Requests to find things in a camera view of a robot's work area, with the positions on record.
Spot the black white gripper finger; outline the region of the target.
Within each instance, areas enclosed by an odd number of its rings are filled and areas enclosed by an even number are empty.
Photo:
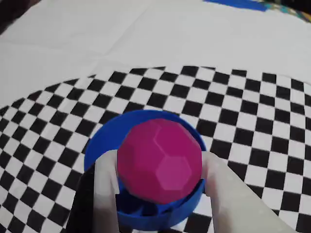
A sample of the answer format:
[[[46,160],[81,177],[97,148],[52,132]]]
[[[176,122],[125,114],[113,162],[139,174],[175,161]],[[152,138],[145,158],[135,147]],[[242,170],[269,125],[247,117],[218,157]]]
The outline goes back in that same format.
[[[80,178],[66,226],[67,233],[118,233],[117,150],[101,155]]]

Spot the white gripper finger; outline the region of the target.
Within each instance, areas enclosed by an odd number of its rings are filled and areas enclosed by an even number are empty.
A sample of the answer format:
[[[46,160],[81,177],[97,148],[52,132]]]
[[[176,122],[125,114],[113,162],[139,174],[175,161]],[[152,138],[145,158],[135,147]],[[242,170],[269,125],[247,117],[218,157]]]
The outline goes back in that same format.
[[[216,154],[202,152],[202,178],[216,233],[293,233]]]

